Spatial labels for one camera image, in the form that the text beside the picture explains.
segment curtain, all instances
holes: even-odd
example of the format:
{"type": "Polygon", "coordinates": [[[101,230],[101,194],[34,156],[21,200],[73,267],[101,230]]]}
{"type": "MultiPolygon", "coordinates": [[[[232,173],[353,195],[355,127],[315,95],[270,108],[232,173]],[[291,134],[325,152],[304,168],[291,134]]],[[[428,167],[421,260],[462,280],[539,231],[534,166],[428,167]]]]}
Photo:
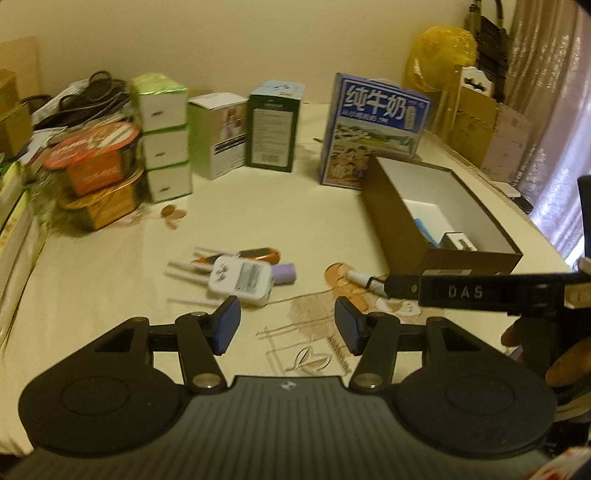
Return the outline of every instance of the curtain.
{"type": "Polygon", "coordinates": [[[506,103],[532,122],[515,184],[566,257],[583,234],[576,181],[591,173],[591,17],[574,0],[518,0],[511,40],[506,103]]]}

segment finger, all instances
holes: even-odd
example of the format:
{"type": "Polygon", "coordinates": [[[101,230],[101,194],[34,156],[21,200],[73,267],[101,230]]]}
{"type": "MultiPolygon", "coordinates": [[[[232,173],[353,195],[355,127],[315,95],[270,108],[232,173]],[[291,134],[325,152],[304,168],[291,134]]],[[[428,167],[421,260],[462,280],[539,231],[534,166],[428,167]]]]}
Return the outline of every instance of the finger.
{"type": "Polygon", "coordinates": [[[546,372],[546,382],[563,387],[591,374],[591,337],[581,340],[561,356],[546,372]]]}
{"type": "Polygon", "coordinates": [[[504,346],[519,346],[521,342],[517,338],[517,332],[514,328],[515,324],[511,325],[505,333],[501,335],[501,345],[504,346]]]}

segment pen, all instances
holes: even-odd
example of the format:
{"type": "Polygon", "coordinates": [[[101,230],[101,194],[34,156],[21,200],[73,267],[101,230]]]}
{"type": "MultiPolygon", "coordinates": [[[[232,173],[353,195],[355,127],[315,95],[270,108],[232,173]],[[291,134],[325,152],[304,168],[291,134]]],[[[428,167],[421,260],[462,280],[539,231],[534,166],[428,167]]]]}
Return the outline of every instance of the pen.
{"type": "Polygon", "coordinates": [[[366,288],[368,291],[379,295],[380,297],[388,298],[384,291],[384,282],[378,280],[375,277],[366,275],[365,273],[358,272],[356,270],[349,270],[347,272],[347,278],[356,283],[357,285],[366,288]]]}

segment wall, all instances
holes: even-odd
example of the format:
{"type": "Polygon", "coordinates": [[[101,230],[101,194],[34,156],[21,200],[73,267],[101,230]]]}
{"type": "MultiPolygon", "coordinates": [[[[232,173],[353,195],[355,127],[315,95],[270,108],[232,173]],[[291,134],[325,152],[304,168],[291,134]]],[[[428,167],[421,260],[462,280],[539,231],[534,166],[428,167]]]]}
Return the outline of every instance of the wall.
{"type": "Polygon", "coordinates": [[[307,100],[327,102],[337,71],[399,81],[412,39],[432,25],[463,25],[470,3],[0,0],[0,41],[37,36],[43,88],[53,94],[106,69],[242,94],[291,80],[306,84],[307,100]]]}

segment white logo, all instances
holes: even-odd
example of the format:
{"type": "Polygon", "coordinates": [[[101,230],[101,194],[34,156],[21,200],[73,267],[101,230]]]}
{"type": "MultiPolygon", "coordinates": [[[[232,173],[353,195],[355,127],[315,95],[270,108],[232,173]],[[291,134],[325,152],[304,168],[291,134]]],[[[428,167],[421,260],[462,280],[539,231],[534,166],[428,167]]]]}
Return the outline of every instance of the white logo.
{"type": "Polygon", "coordinates": [[[291,380],[282,383],[281,385],[279,385],[283,390],[293,390],[295,387],[297,387],[297,384],[295,382],[292,382],[291,380]]]}

